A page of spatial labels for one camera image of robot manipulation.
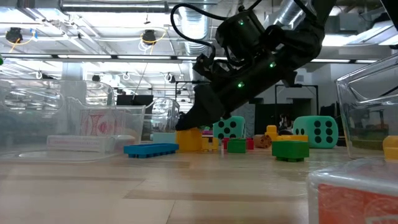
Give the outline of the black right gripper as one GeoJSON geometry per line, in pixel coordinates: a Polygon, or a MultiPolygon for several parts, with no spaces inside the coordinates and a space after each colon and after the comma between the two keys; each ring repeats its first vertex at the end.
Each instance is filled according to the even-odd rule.
{"type": "Polygon", "coordinates": [[[274,57],[262,58],[252,65],[230,71],[220,67],[221,62],[204,55],[197,58],[194,71],[210,82],[194,88],[195,102],[179,118],[175,126],[177,131],[213,124],[279,81],[293,85],[297,75],[295,70],[281,65],[274,57]]]}

